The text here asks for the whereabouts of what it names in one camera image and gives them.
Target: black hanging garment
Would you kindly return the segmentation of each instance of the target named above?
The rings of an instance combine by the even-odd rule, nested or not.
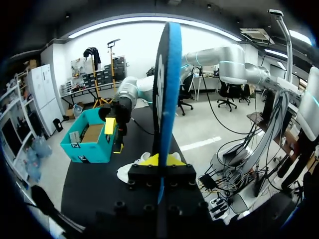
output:
[[[97,48],[95,47],[89,47],[88,49],[86,49],[83,53],[84,57],[89,57],[89,55],[93,55],[94,56],[94,68],[97,71],[98,70],[98,64],[101,63],[101,59],[100,59],[100,55],[99,55],[99,51]]]

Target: office chair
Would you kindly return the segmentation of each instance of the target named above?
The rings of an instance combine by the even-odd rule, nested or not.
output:
[[[250,100],[248,99],[249,96],[250,96],[249,85],[246,84],[246,85],[244,86],[244,90],[241,91],[240,98],[239,98],[239,102],[241,102],[241,101],[246,101],[247,104],[249,105],[249,104],[250,104]]]
[[[231,100],[234,102],[234,99],[232,98],[232,96],[231,96],[231,94],[230,94],[231,85],[230,85],[230,84],[226,85],[226,83],[225,83],[225,82],[222,82],[222,81],[220,81],[220,83],[221,83],[221,88],[220,88],[220,91],[219,91],[219,95],[220,95],[221,97],[226,98],[226,99],[225,99],[225,100],[218,100],[217,103],[220,102],[220,101],[222,102],[222,103],[220,103],[220,104],[218,105],[218,107],[220,107],[220,106],[223,105],[223,104],[226,104],[226,105],[229,106],[230,112],[231,112],[231,106],[232,106],[232,105],[235,107],[235,109],[237,109],[237,106],[236,106],[234,103],[231,103],[231,102],[229,101],[229,99],[231,99]]]
[[[183,116],[185,115],[185,111],[183,109],[183,106],[189,106],[191,110],[194,109],[192,105],[183,102],[184,99],[194,99],[193,96],[191,95],[191,93],[188,91],[190,88],[190,84],[191,84],[192,79],[193,79],[193,75],[191,74],[190,76],[188,76],[184,80],[183,84],[181,84],[179,87],[177,106],[181,108],[181,111],[183,112],[182,113]]]

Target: label on box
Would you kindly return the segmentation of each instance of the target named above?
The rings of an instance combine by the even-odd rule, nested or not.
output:
[[[79,155],[78,158],[82,161],[82,163],[90,163],[84,155]]]
[[[78,142],[80,142],[79,131],[71,132],[71,133],[69,133],[69,135],[70,135],[70,140],[71,140],[71,143],[72,143],[72,147],[73,148],[79,148],[80,146],[79,146],[79,144],[77,144]]]

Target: door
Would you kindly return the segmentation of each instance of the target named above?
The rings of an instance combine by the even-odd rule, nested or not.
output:
[[[54,119],[59,119],[61,122],[63,121],[63,116],[61,114],[61,110],[58,104],[58,101],[56,100],[56,98],[54,98],[50,103],[50,111],[51,111],[51,116],[52,116],[52,121]]]
[[[50,102],[51,100],[55,98],[50,65],[41,66],[41,70],[43,75],[43,85],[44,85],[45,95],[47,98],[47,102]]]
[[[43,127],[46,131],[46,133],[48,134],[48,136],[51,136],[53,134],[52,131],[52,116],[51,116],[51,111],[50,111],[50,106],[49,104],[47,104],[46,106],[44,106],[42,109],[40,109],[40,118],[43,124]]]
[[[43,85],[41,67],[37,67],[31,70],[31,80],[33,85],[33,96],[35,97],[38,107],[41,109],[47,104],[47,98]]]

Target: black table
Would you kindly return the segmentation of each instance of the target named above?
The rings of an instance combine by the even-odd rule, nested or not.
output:
[[[132,117],[148,132],[153,132],[153,114],[149,107],[134,109]],[[76,223],[87,226],[95,221],[96,212],[114,214],[118,200],[140,206],[147,202],[143,192],[127,189],[127,184],[117,178],[117,170],[139,159],[144,152],[151,152],[153,135],[143,132],[132,120],[121,154],[112,154],[105,164],[70,163],[62,194],[61,212]],[[172,138],[170,153],[178,152],[185,159]]]

